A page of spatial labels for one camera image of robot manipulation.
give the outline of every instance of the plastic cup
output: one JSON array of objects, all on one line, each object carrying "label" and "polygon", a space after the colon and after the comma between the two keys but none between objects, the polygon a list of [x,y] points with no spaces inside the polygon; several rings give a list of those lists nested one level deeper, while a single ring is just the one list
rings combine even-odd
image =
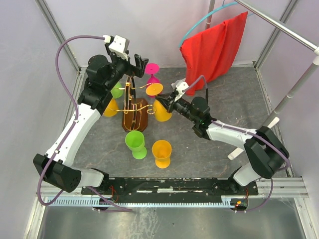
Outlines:
[{"label": "plastic cup", "polygon": [[147,155],[144,135],[136,130],[129,132],[125,137],[125,144],[132,151],[135,159],[143,159]]},{"label": "plastic cup", "polygon": [[113,89],[111,90],[111,94],[114,99],[121,97],[124,92],[123,90],[119,90],[118,88],[122,88],[122,85],[120,82],[116,83],[115,87],[113,87]]},{"label": "plastic cup", "polygon": [[159,140],[153,144],[152,153],[155,164],[159,168],[167,168],[170,165],[171,144],[166,140]]},{"label": "plastic cup", "polygon": [[155,118],[157,121],[165,122],[171,118],[172,113],[168,113],[164,106],[158,100],[154,101],[153,107]]},{"label": "plastic cup", "polygon": [[113,111],[113,110],[118,110],[118,109],[119,109],[118,104],[116,103],[114,98],[112,98],[108,106],[104,110],[103,115],[106,117],[112,117],[117,114],[117,111]]}]

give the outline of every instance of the green cup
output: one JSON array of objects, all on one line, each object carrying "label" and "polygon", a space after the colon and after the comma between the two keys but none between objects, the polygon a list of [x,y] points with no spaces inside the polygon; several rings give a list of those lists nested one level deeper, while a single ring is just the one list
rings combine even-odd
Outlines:
[{"label": "green cup", "polygon": [[115,87],[113,87],[113,89],[111,90],[111,94],[114,99],[121,97],[123,94],[123,90],[120,90],[118,88],[122,88],[122,85],[120,82],[116,83]]},{"label": "green cup", "polygon": [[139,131],[131,131],[125,137],[125,144],[132,151],[135,159],[143,159],[147,155],[147,150],[144,147],[144,135]]}]

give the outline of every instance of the gray floor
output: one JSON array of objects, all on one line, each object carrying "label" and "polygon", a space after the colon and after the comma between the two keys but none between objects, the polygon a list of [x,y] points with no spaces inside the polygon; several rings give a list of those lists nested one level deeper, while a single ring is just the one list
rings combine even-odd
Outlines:
[{"label": "gray floor", "polygon": [[214,208],[133,210],[47,207],[38,239],[305,239],[293,199],[271,199],[261,211],[246,214]]},{"label": "gray floor", "polygon": [[[164,85],[164,93],[171,92],[170,83],[185,77],[185,68],[164,68],[156,74]],[[149,75],[136,78],[136,85],[146,83]],[[211,115],[225,123],[240,127],[256,128],[267,116],[265,102],[254,68],[231,68],[227,74],[208,84]],[[196,92],[205,96],[204,90]],[[137,97],[144,97],[151,104],[154,100],[137,90]],[[121,108],[123,96],[117,99]],[[100,118],[84,139],[74,161],[79,168],[98,168],[118,177],[228,177],[238,167],[248,162],[245,153],[230,161],[227,155],[235,149],[222,142],[198,138],[192,123],[174,113],[167,122],[158,122],[150,115],[148,127],[143,132],[148,154],[143,160],[132,157],[124,139],[122,113]],[[166,169],[155,165],[152,145],[160,139],[172,145],[171,164]],[[276,177],[285,177],[280,172]]]}]

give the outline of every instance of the metal frame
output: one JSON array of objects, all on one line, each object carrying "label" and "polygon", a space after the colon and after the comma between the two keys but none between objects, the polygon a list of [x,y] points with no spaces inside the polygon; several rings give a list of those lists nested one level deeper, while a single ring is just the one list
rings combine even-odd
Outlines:
[{"label": "metal frame", "polygon": [[[300,216],[301,223],[303,225],[303,229],[307,239],[315,239],[316,237],[316,226],[312,218],[308,215],[310,213],[310,204],[309,204],[309,197],[304,185],[302,178],[273,178],[274,180],[274,189],[272,193],[272,198],[294,198],[296,202],[296,206],[298,208],[298,213]],[[268,179],[261,179],[257,181],[258,193],[257,196],[250,196],[253,200],[254,198],[265,198],[268,196],[270,191],[271,182]],[[54,186],[42,186],[41,187],[41,194],[45,201],[47,201],[50,197],[54,197],[60,189]],[[71,193],[63,192],[60,196],[60,200],[78,200],[81,201],[83,198],[91,198],[95,199],[97,196],[88,196],[81,194],[81,188],[77,188]],[[227,199],[235,199],[235,198],[242,198],[242,196],[222,196],[224,201]],[[76,207],[76,204],[69,204],[69,207]],[[180,207],[180,205],[167,205],[167,207]],[[182,207],[212,207],[212,205],[182,205]],[[24,239],[36,239],[40,230],[40,225],[42,219],[44,217],[45,206],[42,206],[37,197],[35,197],[34,204],[32,207],[31,215],[29,217],[28,226],[24,233]]]},{"label": "metal frame", "polygon": [[[210,0],[209,8],[208,8],[208,13],[210,13],[211,11],[213,11],[213,10],[214,10],[214,7],[215,7],[215,0]],[[212,15],[210,15],[210,16],[206,19],[205,30],[208,29],[208,28],[210,28],[211,17],[212,17]]]},{"label": "metal frame", "polygon": [[[35,1],[39,5],[41,11],[43,12],[45,18],[47,19],[47,21],[48,21],[50,27],[52,28],[55,36],[57,37],[58,41],[60,43],[62,43],[65,40],[65,38],[64,38],[61,30],[59,29],[59,27],[55,23],[53,15],[50,12],[46,2],[44,0],[35,0]],[[256,15],[258,15],[259,17],[261,17],[265,21],[267,21],[270,24],[272,24],[273,26],[275,26],[276,29],[278,29],[276,32],[273,32],[273,34],[270,38],[270,40],[272,42],[268,42],[268,47],[267,47],[268,50],[267,51],[269,51],[271,49],[271,46],[274,44],[274,41],[277,39],[278,34],[279,34],[279,30],[284,32],[285,34],[289,35],[293,39],[297,40],[298,42],[300,42],[301,44],[303,44],[304,46],[306,46],[307,48],[309,48],[312,51],[315,51],[318,48],[318,46],[316,44],[314,44],[313,42],[300,36],[299,34],[295,33],[293,30],[291,30],[284,23],[282,23],[278,20],[272,19],[267,14],[257,10],[255,7],[245,3],[242,0],[235,0],[235,1],[238,2],[239,4],[241,4],[242,6],[244,6],[245,8],[249,9],[250,11],[255,13]],[[210,3],[209,11],[213,10],[214,3],[215,3],[215,0],[212,0]],[[297,4],[297,0],[291,0],[291,2],[289,4],[290,8],[287,9],[281,17],[282,21],[287,21],[288,17],[290,16],[290,14],[291,14],[292,10],[294,9],[294,7],[296,6],[296,4]],[[208,26],[208,24],[210,25],[210,19],[207,20],[206,27]],[[72,62],[72,65],[74,66],[74,68],[76,70],[79,70],[79,66],[78,66],[78,64],[73,56],[72,51],[70,50],[70,48],[68,46],[65,48],[65,51],[66,51],[67,56],[69,57],[70,61]],[[265,51],[263,57],[265,58],[267,56],[267,54],[268,53]],[[271,114],[267,118],[266,122],[269,120],[272,121],[273,117],[276,116],[276,114],[278,114],[280,112],[280,110],[286,105],[286,103],[289,101],[289,99],[294,96],[295,92],[303,85],[304,82],[306,82],[306,80],[311,76],[311,74],[315,71],[315,69],[317,67],[318,67],[317,65],[312,64],[307,69],[307,71],[298,80],[298,82],[294,85],[294,87],[290,90],[290,92],[286,95],[286,97],[283,98],[282,102],[279,104],[280,107],[279,108],[276,107],[275,110],[271,112]],[[269,193],[269,190],[270,190],[270,181],[269,180],[260,180],[259,182],[257,182],[257,185],[258,185],[259,195],[258,196],[251,196],[251,197],[252,198],[266,197]],[[70,197],[71,196],[71,197],[74,197],[75,199],[84,197],[84,195],[81,195],[80,190],[81,189],[79,188],[79,189],[73,191],[71,194],[64,192],[64,193],[62,193],[61,197],[66,197],[66,196]],[[59,191],[59,189],[52,187],[52,186],[42,186],[42,196],[44,197],[45,200],[47,200],[48,197],[50,197],[50,196],[56,195],[56,193],[58,191]],[[296,206],[298,208],[298,214],[300,216],[306,237],[308,239],[318,238],[318,235],[316,234],[317,233],[317,230],[316,230],[317,225],[314,224],[314,216],[312,215],[311,210],[310,210],[310,208],[311,208],[310,200],[309,200],[307,190],[305,188],[305,185],[303,183],[302,178],[274,178],[274,190],[273,190],[272,197],[275,197],[275,198],[282,198],[282,197],[294,198]],[[224,196],[224,198],[235,198],[235,197],[234,196]],[[37,198],[35,197],[35,201],[34,201],[31,215],[29,218],[29,222],[27,224],[27,228],[26,228],[26,231],[24,234],[24,238],[26,238],[26,239],[37,238],[38,233],[39,233],[39,229],[40,229],[40,225],[41,225],[41,221],[42,221],[43,216],[44,216],[44,211],[45,211],[45,207],[40,205]]]},{"label": "metal frame", "polygon": [[[56,39],[58,40],[58,42],[60,44],[62,44],[65,41],[65,37],[62,33],[62,31],[60,30],[58,24],[56,23],[52,12],[50,11],[48,4],[46,3],[45,0],[35,0],[35,2],[38,4],[41,12],[43,13],[43,16],[45,17],[46,21],[48,22],[51,30],[53,31],[53,34],[55,35]],[[66,45],[64,47],[64,51],[67,55],[67,57],[69,58],[69,60],[71,61],[72,66],[74,67],[74,69],[76,71],[79,71],[80,66],[77,63],[77,61],[75,60],[75,57],[73,55],[73,52],[71,51],[70,47],[68,45]]]},{"label": "metal frame", "polygon": [[[290,0],[288,3],[286,9],[284,10],[283,14],[279,18],[279,21],[283,23],[287,23],[289,17],[293,13],[294,9],[296,8],[297,4],[299,3],[300,0]],[[257,61],[254,64],[254,67],[258,69],[261,67],[261,65],[264,63],[266,60],[270,50],[275,44],[275,41],[277,40],[278,36],[280,34],[280,30],[278,28],[275,28],[273,32],[271,33],[266,45],[264,46],[264,49],[261,51],[260,56],[258,57]]]}]

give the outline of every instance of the red cloth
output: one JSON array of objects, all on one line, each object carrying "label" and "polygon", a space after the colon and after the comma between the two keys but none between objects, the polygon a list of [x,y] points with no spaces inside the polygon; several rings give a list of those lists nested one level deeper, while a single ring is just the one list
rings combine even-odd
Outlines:
[{"label": "red cloth", "polygon": [[[187,65],[186,82],[191,85],[200,75],[207,82],[227,73],[232,66],[244,33],[248,12],[186,39],[180,51]],[[193,96],[204,86],[200,80],[186,93]]]}]

